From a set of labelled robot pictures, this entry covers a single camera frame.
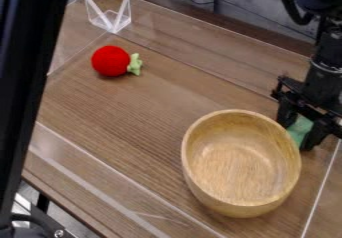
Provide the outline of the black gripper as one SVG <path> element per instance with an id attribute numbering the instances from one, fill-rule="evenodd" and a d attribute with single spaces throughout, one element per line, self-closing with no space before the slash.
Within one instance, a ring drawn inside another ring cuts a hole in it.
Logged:
<path id="1" fill-rule="evenodd" d="M 330 134 L 340 136 L 340 129 L 342 129 L 340 123 L 342 120 L 342 93 L 337 98 L 317 103 L 305 96 L 304 87 L 304 82 L 281 75 L 278 85 L 272 91 L 272 97 L 280 103 L 277 122 L 285 128 L 296 123 L 298 115 L 314 121 L 301 143 L 301 149 L 310 151 Z"/>

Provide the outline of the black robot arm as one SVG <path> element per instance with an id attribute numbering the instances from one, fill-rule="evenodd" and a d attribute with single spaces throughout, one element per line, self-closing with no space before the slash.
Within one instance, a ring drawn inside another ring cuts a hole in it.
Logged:
<path id="1" fill-rule="evenodd" d="M 342 0 L 281 1 L 297 24 L 320 20 L 306 78 L 280 76 L 272 92 L 280 103 L 277 122 L 289 130 L 305 129 L 297 143 L 310 151 L 328 136 L 342 139 Z"/>

